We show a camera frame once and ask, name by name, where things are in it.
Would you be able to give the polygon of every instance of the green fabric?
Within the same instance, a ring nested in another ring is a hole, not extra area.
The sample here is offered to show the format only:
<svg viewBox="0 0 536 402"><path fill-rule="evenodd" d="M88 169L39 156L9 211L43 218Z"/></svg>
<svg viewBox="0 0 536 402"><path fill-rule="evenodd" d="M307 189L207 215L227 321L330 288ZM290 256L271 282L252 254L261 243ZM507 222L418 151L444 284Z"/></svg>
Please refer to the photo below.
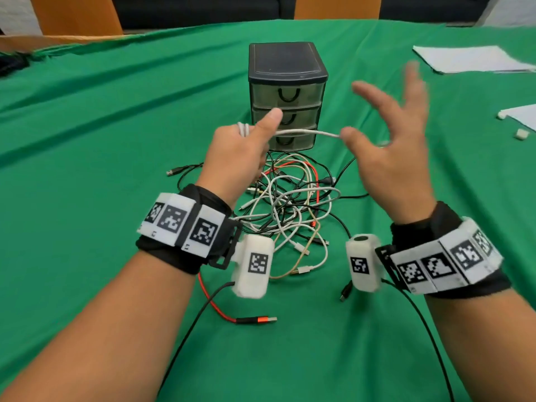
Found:
<svg viewBox="0 0 536 402"><path fill-rule="evenodd" d="M177 179L164 172L202 161L216 127L250 121L249 43L313 41L330 74L319 129L353 125L379 142L388 138L385 123L352 95L352 80L400 97L413 45L497 44L536 63L534 39L536 28L270 21L37 52L30 68L0 81L0 389L133 254L151 202L176 191ZM431 94L427 135L437 197L484 228L534 306L536 137L514 140L519 125L495 115L534 103L536 74L439 75L421 67ZM308 154L333 173L351 158L340 141L324 137ZM344 195L363 193L356 166L338 187ZM333 211L353 234L390 241L389 220L370 198L341 200ZM230 315L279 320L235 326L208 309L160 400L448 400L426 331L399 293L383 287L339 302L350 278L346 236L331 218L322 233L331 245L321 270L271 283L259 301L230 290L218 295ZM274 272L289 269L296 256L278 253ZM316 250L303 265L322 256ZM206 268L209 290L230 274ZM414 299L431 322L423 298ZM180 338L204 301L196 287ZM447 368L457 400L469 400L449 361Z"/></svg>

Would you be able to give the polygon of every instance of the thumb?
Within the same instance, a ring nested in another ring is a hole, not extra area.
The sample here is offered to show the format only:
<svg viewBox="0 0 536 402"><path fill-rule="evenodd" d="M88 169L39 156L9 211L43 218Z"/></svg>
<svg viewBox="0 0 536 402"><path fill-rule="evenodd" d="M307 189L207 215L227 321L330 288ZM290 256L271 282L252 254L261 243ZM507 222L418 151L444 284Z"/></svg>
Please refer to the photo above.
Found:
<svg viewBox="0 0 536 402"><path fill-rule="evenodd" d="M256 141L259 146L264 147L270 138L276 134L282 118L283 112L278 108L272 108L262 120L255 124L248 138Z"/></svg>
<svg viewBox="0 0 536 402"><path fill-rule="evenodd" d="M340 130L340 139L358 160L376 149L365 134L353 127L345 127Z"/></svg>

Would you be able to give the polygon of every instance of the forearm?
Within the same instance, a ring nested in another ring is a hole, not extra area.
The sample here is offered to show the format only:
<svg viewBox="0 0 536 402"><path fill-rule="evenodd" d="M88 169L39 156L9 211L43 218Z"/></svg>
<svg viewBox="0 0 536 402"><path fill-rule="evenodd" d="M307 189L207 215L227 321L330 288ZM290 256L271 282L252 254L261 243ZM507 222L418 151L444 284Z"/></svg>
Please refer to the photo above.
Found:
<svg viewBox="0 0 536 402"><path fill-rule="evenodd" d="M475 402L536 400L536 313L514 290L427 303Z"/></svg>
<svg viewBox="0 0 536 402"><path fill-rule="evenodd" d="M154 400L194 282L138 252L0 401Z"/></svg>

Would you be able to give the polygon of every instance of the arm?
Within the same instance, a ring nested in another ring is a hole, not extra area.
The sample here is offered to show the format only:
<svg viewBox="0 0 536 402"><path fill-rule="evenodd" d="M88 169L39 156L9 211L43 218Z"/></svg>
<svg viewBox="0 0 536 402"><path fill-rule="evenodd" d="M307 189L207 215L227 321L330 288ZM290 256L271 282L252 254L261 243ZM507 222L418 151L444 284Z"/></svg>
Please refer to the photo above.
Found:
<svg viewBox="0 0 536 402"><path fill-rule="evenodd" d="M430 217L436 205L428 170L428 95L415 65L406 68L404 105L364 82L354 92L375 107L391 143L371 144L354 128L341 138L356 156L363 184L395 224ZM427 296L445 349L475 401L536 400L536 313L514 290L469 299Z"/></svg>
<svg viewBox="0 0 536 402"><path fill-rule="evenodd" d="M231 207L264 167L283 114L241 137L221 127L197 185ZM166 371L195 275L143 251L61 331L0 396L1 402L151 401Z"/></svg>

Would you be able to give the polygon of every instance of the black wristband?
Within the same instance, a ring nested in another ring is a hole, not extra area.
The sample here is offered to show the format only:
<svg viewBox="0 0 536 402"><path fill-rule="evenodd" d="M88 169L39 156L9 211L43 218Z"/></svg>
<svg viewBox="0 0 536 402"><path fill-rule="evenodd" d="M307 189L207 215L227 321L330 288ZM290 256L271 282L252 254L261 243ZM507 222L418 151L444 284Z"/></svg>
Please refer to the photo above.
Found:
<svg viewBox="0 0 536 402"><path fill-rule="evenodd" d="M392 224L393 245L396 251L404 251L437 240L457 229L461 218L443 202L438 202L430 218L410 224ZM491 295L512 286L506 274L498 269L480 282L461 288L430 293L428 296L443 299L467 299Z"/></svg>
<svg viewBox="0 0 536 402"><path fill-rule="evenodd" d="M200 186L190 184L186 186L180 194L194 199L201 205L206 205L220 213L224 213L226 217L229 217L232 213L232 210L227 203L211 191L201 188ZM136 246L140 250L161 259L165 263L192 275L197 274L201 269L201 266L207 263L206 258L182 251L178 247L171 247L170 245L161 243L144 235L137 239Z"/></svg>

